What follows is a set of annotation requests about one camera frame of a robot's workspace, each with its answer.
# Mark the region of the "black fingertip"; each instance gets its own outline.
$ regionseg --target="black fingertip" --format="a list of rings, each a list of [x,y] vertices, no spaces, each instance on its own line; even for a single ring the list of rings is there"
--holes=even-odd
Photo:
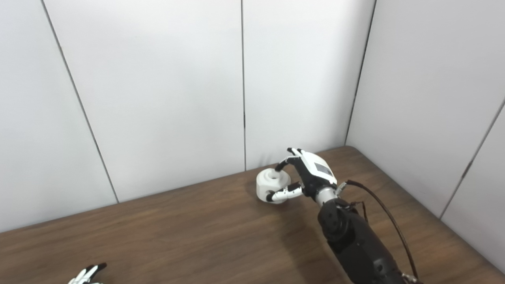
[[[102,262],[101,264],[97,265],[98,266],[98,269],[96,270],[97,272],[106,268],[107,267],[107,263],[105,262]]]
[[[268,195],[267,195],[267,198],[266,198],[266,199],[267,199],[267,201],[268,201],[268,202],[273,202],[273,200],[272,200],[272,197],[273,197],[273,196],[274,196],[274,193],[270,193],[270,194],[268,194]]]
[[[86,267],[86,272],[90,271],[94,267],[94,264],[89,265]]]

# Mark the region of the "wire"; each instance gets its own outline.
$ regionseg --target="wire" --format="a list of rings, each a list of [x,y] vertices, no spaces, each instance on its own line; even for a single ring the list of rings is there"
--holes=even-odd
[[[412,258],[412,253],[410,252],[409,246],[407,245],[407,241],[405,240],[405,237],[403,236],[403,233],[401,233],[400,227],[398,226],[398,224],[394,220],[393,215],[391,214],[391,212],[386,208],[386,206],[384,205],[384,203],[382,203],[382,201],[377,197],[377,195],[375,195],[375,193],[373,193],[373,191],[371,191],[370,189],[368,189],[366,186],[362,185],[359,182],[353,181],[353,180],[348,180],[346,183],[350,184],[350,185],[354,185],[354,186],[360,187],[360,188],[366,190],[366,192],[368,192],[379,203],[379,205],[382,207],[382,209],[386,212],[387,216],[389,217],[389,219],[393,223],[393,226],[396,229],[396,232],[398,232],[398,235],[400,236],[401,242],[403,243],[403,247],[405,248],[405,252],[407,253],[407,257],[409,258],[409,262],[410,262],[410,265],[411,265],[411,268],[412,268],[412,273],[414,274],[414,276],[416,278],[419,278],[418,275],[417,275],[416,265],[414,264],[414,259]]]

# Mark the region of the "white plastic object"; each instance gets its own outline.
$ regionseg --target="white plastic object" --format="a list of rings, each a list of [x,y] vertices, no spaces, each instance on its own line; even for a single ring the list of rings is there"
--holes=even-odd
[[[256,177],[256,195],[261,201],[268,202],[266,197],[270,192],[276,192],[291,183],[291,177],[285,171],[276,172],[274,169],[262,170]],[[280,204],[286,200],[268,203]]]

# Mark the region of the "robotic hand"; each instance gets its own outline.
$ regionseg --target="robotic hand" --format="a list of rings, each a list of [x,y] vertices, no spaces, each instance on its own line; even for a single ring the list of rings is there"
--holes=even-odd
[[[376,196],[362,184],[354,181],[343,182],[337,186],[335,176],[321,157],[302,149],[287,150],[293,156],[282,160],[275,167],[275,171],[280,172],[286,165],[291,164],[300,175],[301,182],[270,192],[266,198],[267,202],[281,201],[302,194],[312,198],[321,208],[318,221],[328,245],[353,283],[421,284],[417,277],[400,271],[393,256],[375,235],[367,220],[358,214],[355,209],[356,203],[346,202],[339,197],[339,194],[347,184],[351,184],[366,189],[375,198]],[[404,245],[413,265],[406,243]]]
[[[91,279],[102,269],[106,268],[106,263],[101,263],[99,265],[90,265],[83,269],[75,278],[70,280],[68,284],[89,284]]]

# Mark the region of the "wooden table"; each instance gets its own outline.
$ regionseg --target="wooden table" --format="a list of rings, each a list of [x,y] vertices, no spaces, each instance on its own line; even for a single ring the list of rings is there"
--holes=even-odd
[[[476,253],[356,149],[320,153],[340,181],[367,185],[388,206],[428,283],[505,283]],[[107,262],[105,284],[350,283],[329,250],[309,198],[281,205],[256,198],[261,169],[230,175],[0,234],[1,284],[67,283]],[[287,167],[298,180],[292,167]],[[408,260],[389,219],[357,187],[375,232],[398,265]]]

